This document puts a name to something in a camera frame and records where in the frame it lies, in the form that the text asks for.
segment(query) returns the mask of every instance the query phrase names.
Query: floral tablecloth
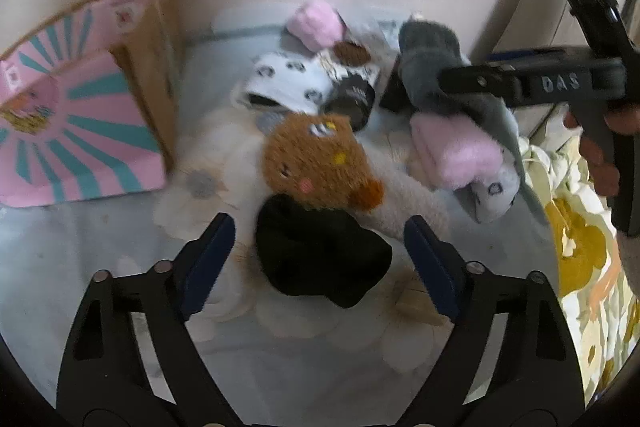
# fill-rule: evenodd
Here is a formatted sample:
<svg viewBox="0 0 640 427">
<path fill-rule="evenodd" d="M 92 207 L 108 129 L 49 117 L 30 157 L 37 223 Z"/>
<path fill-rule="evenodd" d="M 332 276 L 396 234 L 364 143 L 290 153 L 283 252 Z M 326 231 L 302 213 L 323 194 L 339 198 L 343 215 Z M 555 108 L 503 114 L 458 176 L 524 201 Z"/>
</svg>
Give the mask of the floral tablecloth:
<svg viewBox="0 0 640 427">
<path fill-rule="evenodd" d="M 580 360 L 585 402 L 610 384 L 640 338 L 640 305 L 622 271 L 611 212 L 573 136 L 547 152 L 520 138 L 527 184 L 551 223 L 559 297 Z"/>
</svg>

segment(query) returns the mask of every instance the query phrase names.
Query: finger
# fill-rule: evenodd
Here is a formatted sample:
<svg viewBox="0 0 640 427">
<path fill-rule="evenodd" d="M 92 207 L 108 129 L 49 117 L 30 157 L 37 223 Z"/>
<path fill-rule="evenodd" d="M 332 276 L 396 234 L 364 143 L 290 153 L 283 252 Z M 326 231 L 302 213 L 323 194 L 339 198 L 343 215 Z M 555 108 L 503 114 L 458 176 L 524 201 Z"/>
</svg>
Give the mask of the finger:
<svg viewBox="0 0 640 427">
<path fill-rule="evenodd" d="M 611 111 L 605 116 L 610 130 L 618 134 L 632 135 L 640 132 L 640 105 L 630 105 Z"/>
<path fill-rule="evenodd" d="M 613 165 L 590 166 L 596 192 L 605 197 L 617 196 L 620 191 L 620 172 Z"/>
<path fill-rule="evenodd" d="M 577 120 L 575 120 L 574 114 L 571 111 L 569 111 L 564 117 L 564 126 L 567 129 L 575 129 L 577 127 L 580 127 L 580 124 Z"/>
<path fill-rule="evenodd" d="M 583 136 L 580 140 L 580 155 L 587 160 L 591 166 L 600 167 L 604 165 L 604 152 L 591 138 Z"/>
</svg>

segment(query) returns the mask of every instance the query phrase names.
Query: pink fuzzy sock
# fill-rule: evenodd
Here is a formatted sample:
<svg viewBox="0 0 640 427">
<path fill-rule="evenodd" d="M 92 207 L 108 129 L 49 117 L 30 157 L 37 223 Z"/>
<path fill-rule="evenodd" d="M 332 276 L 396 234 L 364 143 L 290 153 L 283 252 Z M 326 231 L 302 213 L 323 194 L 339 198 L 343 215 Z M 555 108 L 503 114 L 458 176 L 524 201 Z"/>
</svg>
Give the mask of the pink fuzzy sock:
<svg viewBox="0 0 640 427">
<path fill-rule="evenodd" d="M 306 48 L 318 53 L 344 39 L 345 27 L 334 8 L 325 0 L 302 5 L 287 22 L 287 30 Z"/>
<path fill-rule="evenodd" d="M 494 178 L 502 148 L 463 114 L 418 113 L 411 119 L 414 145 L 431 186 L 457 190 Z"/>
</svg>

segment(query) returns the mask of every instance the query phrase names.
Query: screw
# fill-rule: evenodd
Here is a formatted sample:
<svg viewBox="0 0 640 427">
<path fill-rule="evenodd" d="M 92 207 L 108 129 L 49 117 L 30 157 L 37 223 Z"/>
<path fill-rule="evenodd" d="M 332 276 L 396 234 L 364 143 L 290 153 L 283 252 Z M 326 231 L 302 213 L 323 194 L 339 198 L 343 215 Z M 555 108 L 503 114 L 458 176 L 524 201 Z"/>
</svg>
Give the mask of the screw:
<svg viewBox="0 0 640 427">
<path fill-rule="evenodd" d="M 100 270 L 94 273 L 95 282 L 106 281 L 109 277 L 111 277 L 111 273 L 109 273 L 107 270 Z"/>
<path fill-rule="evenodd" d="M 171 263 L 171 261 L 158 261 L 154 265 L 154 270 L 156 271 L 156 273 L 167 273 L 168 271 L 171 271 L 173 267 L 174 265 Z"/>
<path fill-rule="evenodd" d="M 544 284 L 546 282 L 545 274 L 539 271 L 533 271 L 529 274 L 529 279 L 531 279 L 536 284 Z"/>
<path fill-rule="evenodd" d="M 473 273 L 475 275 L 482 275 L 486 268 L 484 264 L 478 263 L 478 261 L 471 261 L 471 263 L 466 263 L 466 271 L 469 273 Z"/>
</svg>

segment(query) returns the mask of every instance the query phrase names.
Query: pink and teal box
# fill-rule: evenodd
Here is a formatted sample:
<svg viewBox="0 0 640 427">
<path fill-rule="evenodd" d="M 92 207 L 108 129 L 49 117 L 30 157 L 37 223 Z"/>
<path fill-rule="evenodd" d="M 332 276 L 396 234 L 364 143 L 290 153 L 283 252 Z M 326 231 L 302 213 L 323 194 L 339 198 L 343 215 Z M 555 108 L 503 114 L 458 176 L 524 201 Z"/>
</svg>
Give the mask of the pink and teal box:
<svg viewBox="0 0 640 427">
<path fill-rule="evenodd" d="M 155 190 L 174 162 L 175 0 L 87 0 L 0 60 L 0 203 Z"/>
</svg>

